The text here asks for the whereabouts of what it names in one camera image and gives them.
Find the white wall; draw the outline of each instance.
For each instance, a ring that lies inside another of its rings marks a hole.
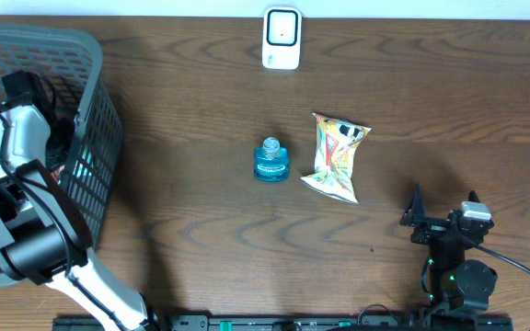
[[[305,17],[530,19],[530,0],[0,0],[0,14],[261,17],[273,5]]]

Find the colorful wrapper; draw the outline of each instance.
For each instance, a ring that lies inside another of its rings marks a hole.
[[[316,113],[313,115],[317,118],[315,174],[300,179],[331,198],[359,203],[351,183],[353,157],[355,149],[371,128]]]

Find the basket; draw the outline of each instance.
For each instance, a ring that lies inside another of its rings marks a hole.
[[[72,114],[75,134],[59,184],[86,219],[94,246],[122,141],[120,118],[99,76],[101,64],[101,48],[85,32],[0,24],[0,102],[6,99],[1,77],[24,70],[52,82],[57,115]],[[0,269],[0,285],[13,283]]]

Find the blue bottle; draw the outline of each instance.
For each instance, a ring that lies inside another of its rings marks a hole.
[[[267,182],[278,182],[290,175],[290,155],[280,142],[267,138],[263,147],[255,148],[255,178]]]

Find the black square outline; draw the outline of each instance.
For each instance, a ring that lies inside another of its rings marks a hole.
[[[269,41],[269,26],[271,22],[271,13],[292,13],[295,15],[295,32],[294,32],[294,42],[292,44],[286,44],[286,43],[274,43]],[[265,39],[268,44],[271,46],[286,46],[286,47],[292,47],[298,42],[298,13],[294,12],[293,10],[283,10],[283,9],[272,9],[269,14],[267,14],[267,38]]]

